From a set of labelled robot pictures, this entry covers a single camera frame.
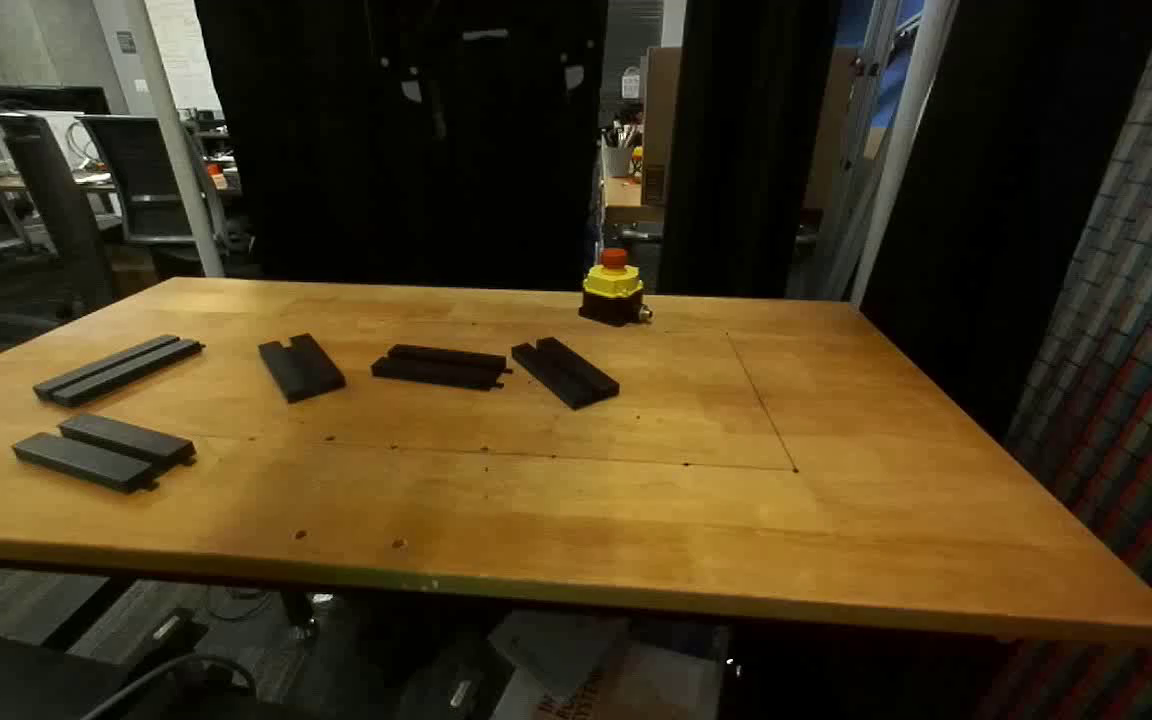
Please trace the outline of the black notched piece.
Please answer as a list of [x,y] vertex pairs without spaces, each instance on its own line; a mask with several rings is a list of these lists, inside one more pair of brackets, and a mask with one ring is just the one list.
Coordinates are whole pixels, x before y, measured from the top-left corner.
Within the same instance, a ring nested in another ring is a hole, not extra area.
[[622,393],[622,385],[609,374],[602,374],[594,360],[583,360],[557,336],[516,346],[511,360],[570,408],[590,408]]
[[289,406],[336,393],[346,385],[336,360],[308,333],[291,336],[289,346],[262,346],[262,360]]

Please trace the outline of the yellow red emergency stop button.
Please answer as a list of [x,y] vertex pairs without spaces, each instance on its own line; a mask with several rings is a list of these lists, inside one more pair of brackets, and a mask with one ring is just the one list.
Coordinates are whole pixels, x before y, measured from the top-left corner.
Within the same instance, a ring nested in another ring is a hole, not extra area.
[[604,326],[643,326],[643,271],[627,248],[604,248],[579,284],[579,314]]

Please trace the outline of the black rectangular block piece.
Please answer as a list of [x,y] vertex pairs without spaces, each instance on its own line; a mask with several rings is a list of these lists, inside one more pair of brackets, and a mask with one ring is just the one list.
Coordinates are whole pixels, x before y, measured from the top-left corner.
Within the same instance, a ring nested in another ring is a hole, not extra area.
[[456,348],[422,348],[391,346],[375,363],[385,379],[450,385],[450,389],[497,389],[507,374],[505,356],[493,353],[456,353]]

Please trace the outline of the black curtain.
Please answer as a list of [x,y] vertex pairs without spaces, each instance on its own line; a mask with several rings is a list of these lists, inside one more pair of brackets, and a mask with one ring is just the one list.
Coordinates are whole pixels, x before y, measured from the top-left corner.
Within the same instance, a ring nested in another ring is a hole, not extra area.
[[583,277],[609,0],[195,0],[195,16],[262,271]]

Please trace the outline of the long black grooved piece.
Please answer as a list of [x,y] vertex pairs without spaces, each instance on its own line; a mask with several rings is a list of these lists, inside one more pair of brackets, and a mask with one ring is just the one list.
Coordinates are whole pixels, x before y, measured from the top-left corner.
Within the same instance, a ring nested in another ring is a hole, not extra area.
[[144,346],[133,346],[125,353],[100,356],[91,363],[69,367],[51,379],[36,385],[36,397],[43,406],[62,406],[62,408],[80,408],[90,402],[100,402],[141,375],[153,375],[170,363],[180,363],[190,356],[199,356],[203,346],[199,340],[185,340],[185,336],[153,336]]

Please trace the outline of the colourful patterned panel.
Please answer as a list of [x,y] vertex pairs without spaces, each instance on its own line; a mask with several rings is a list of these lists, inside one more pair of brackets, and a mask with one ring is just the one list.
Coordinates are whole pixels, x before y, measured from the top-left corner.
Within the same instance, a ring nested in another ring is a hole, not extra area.
[[[1152,590],[1152,56],[1008,449]],[[1023,641],[977,720],[1152,720],[1152,647]]]

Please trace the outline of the dark metal shelving rack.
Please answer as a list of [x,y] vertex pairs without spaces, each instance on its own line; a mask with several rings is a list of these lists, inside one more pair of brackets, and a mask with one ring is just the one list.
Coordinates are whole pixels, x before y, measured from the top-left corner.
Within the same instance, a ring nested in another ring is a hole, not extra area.
[[115,271],[106,248],[106,223],[91,214],[91,192],[115,195],[127,245],[195,254],[161,130],[148,115],[85,115],[80,130],[100,152],[91,177],[69,170],[43,115],[0,115],[0,146],[13,156],[15,189],[43,223],[43,240],[32,245],[13,206],[13,189],[0,182],[0,254],[43,255],[66,271],[72,292],[111,290]]

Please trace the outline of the white metal frame post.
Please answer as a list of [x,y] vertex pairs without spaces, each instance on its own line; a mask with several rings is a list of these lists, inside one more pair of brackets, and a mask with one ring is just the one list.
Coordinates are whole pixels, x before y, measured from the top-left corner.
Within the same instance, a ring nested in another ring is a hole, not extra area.
[[153,98],[148,105],[153,105],[153,115],[161,123],[164,156],[170,156],[170,170],[172,170],[172,182],[177,182],[177,192],[180,192],[180,207],[185,207],[195,255],[199,255],[199,271],[203,277],[226,277],[226,260],[221,260],[221,248],[212,240],[212,221],[208,221],[208,207],[203,207],[203,195],[199,195],[199,183],[195,183],[195,156],[190,148],[180,113],[172,105],[164,56],[161,56],[161,45],[156,45],[156,34],[153,34],[153,16],[148,16],[144,0],[127,0],[127,25],[133,25],[133,35],[135,35],[135,49],[141,49],[141,64],[144,64],[144,79],[148,79],[148,98]]

